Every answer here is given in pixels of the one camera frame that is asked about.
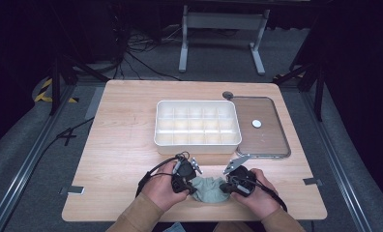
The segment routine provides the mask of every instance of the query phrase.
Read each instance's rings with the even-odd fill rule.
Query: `human hand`
[[[262,170],[253,168],[251,172],[255,174],[257,180],[260,181],[265,187],[276,191],[273,184],[271,184],[264,176]],[[260,220],[264,219],[280,207],[280,204],[275,199],[273,199],[270,194],[263,191],[259,187],[255,187],[254,192],[248,197],[244,197],[236,192],[232,192],[231,196],[233,196],[238,202],[249,207]]]
[[[159,208],[163,211],[168,211],[173,205],[186,200],[189,195],[188,190],[184,190],[179,193],[175,193],[171,186],[171,173],[176,162],[169,162],[161,166],[156,174],[149,182],[143,187],[143,194],[147,195]]]

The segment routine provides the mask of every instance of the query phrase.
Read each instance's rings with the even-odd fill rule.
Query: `white plastic tray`
[[[160,154],[231,154],[241,141],[231,101],[160,101],[157,105],[155,143]]]

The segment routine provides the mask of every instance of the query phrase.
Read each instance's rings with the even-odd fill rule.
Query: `beige sleeve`
[[[164,211],[141,192],[107,231],[152,231],[163,214]]]
[[[291,215],[289,215],[282,208],[279,208],[272,214],[268,215],[261,220],[264,228],[268,232],[305,232],[306,230],[295,220]]]

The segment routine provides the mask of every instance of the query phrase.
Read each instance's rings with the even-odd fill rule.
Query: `round white button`
[[[252,126],[255,128],[260,128],[261,127],[261,122],[258,120],[253,120],[252,121]]]

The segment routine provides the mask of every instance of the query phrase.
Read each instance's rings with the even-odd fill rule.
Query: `stand leg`
[[[324,91],[324,79],[325,72],[322,67],[319,69],[319,74],[317,77],[317,84],[315,89],[315,101],[314,101],[314,113],[318,121],[322,122],[321,118],[321,105],[322,105],[322,94]]]
[[[278,75],[278,78],[277,79],[274,79],[273,80],[273,83],[277,84],[277,85],[280,85],[282,84],[283,82],[301,74],[301,73],[304,73],[306,71],[308,71],[310,68],[312,67],[312,65],[306,65],[306,66],[302,66],[300,68],[297,68],[296,70],[293,70],[292,72],[289,72],[285,75]]]
[[[313,65],[307,68],[303,78],[298,83],[297,87],[301,92],[308,92],[318,77],[318,66]]]
[[[91,69],[87,65],[84,65],[84,64],[81,64],[81,63],[75,61],[73,58],[71,58],[69,56],[66,56],[66,55],[62,56],[62,61],[66,62],[66,63],[64,63],[65,66],[68,66],[68,67],[71,67],[72,65],[77,66],[81,70],[93,75],[95,78],[97,78],[98,80],[100,80],[102,82],[107,82],[110,80],[108,77],[102,75],[101,73],[96,72],[95,70]]]
[[[180,52],[179,72],[184,73],[186,71],[186,65],[188,63],[188,6],[183,7],[183,41],[182,50]]]
[[[59,73],[59,64],[58,59],[55,59],[53,62],[52,70],[52,108],[50,109],[49,115],[52,116],[55,114],[56,110],[60,105],[61,98],[61,86],[60,86],[60,73]]]
[[[258,48],[260,47],[260,42],[261,39],[263,38],[264,30],[267,25],[267,20],[269,17],[270,10],[266,10],[263,13],[263,18],[261,19],[260,24],[258,25],[258,30],[257,30],[257,38],[255,40],[255,43],[250,43],[250,50],[251,50],[251,55],[252,59],[254,60],[255,67],[257,68],[257,73],[259,75],[264,75],[266,72],[264,70],[263,63],[260,58],[260,54],[258,52]]]

